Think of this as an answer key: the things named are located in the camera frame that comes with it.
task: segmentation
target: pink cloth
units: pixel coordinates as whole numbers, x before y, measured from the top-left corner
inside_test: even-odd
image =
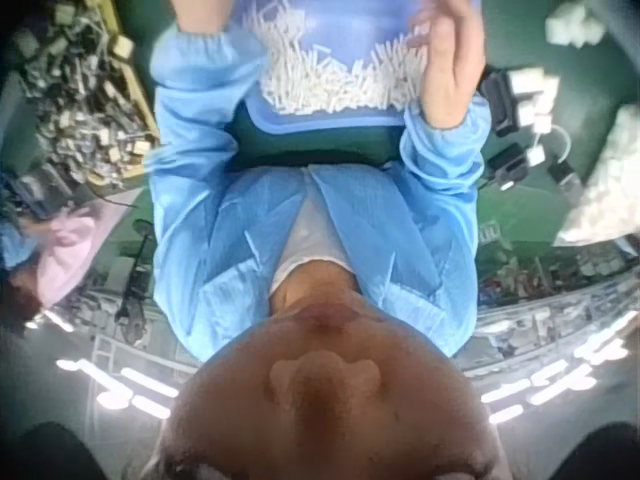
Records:
[[[142,189],[109,197],[125,204]],[[100,247],[128,208],[95,200],[73,211],[63,211],[51,222],[43,238],[38,263],[38,297],[50,308],[66,297],[84,278]]]

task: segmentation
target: cable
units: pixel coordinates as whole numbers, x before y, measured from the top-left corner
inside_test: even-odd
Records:
[[[109,200],[108,198],[106,198],[106,197],[104,197],[104,196],[100,195],[100,194],[99,194],[98,192],[96,192],[93,188],[91,188],[91,187],[89,186],[89,184],[88,184],[88,183],[86,183],[85,185],[87,186],[87,188],[89,189],[89,191],[90,191],[90,192],[91,192],[91,193],[92,193],[96,198],[98,198],[98,199],[100,199],[100,200],[102,200],[102,201],[104,201],[104,202],[110,203],[110,204],[112,204],[112,205],[116,205],[116,206],[118,206],[118,207],[139,208],[139,207],[138,207],[138,205],[130,205],[130,204],[128,204],[128,203],[121,203],[121,202],[115,202],[115,201],[113,201],[113,200]]]
[[[562,128],[560,125],[551,125],[551,129],[555,130],[556,132],[558,132],[560,135],[562,135],[562,138],[565,141],[565,149],[564,149],[564,153],[560,156],[560,158],[558,159],[558,163],[562,163],[564,162],[567,158],[569,158],[569,154],[571,153],[571,148],[573,147],[573,143],[571,142],[571,135],[569,135],[569,132],[567,132],[564,128]],[[533,142],[533,148],[537,147],[538,144],[540,143],[540,139],[542,138],[542,134],[538,133],[536,135],[536,139]]]
[[[490,178],[489,180],[487,180],[486,182],[484,182],[482,185],[480,185],[478,187],[478,191],[484,190],[487,187],[490,187],[491,185],[493,185],[495,183],[496,179],[495,178]]]

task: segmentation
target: white undershirt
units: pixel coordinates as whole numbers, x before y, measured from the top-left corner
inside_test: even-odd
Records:
[[[334,262],[353,272],[318,187],[305,172],[305,198],[273,276],[273,293],[300,265],[313,260]]]

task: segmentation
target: lips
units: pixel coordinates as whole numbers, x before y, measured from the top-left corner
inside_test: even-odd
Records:
[[[358,317],[356,310],[343,303],[319,303],[303,307],[293,319],[309,326],[339,329]]]

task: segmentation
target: nose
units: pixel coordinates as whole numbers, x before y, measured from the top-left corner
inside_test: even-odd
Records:
[[[313,400],[350,410],[380,389],[380,370],[371,360],[347,363],[326,350],[309,352],[297,360],[281,360],[270,374],[277,403],[297,409]]]

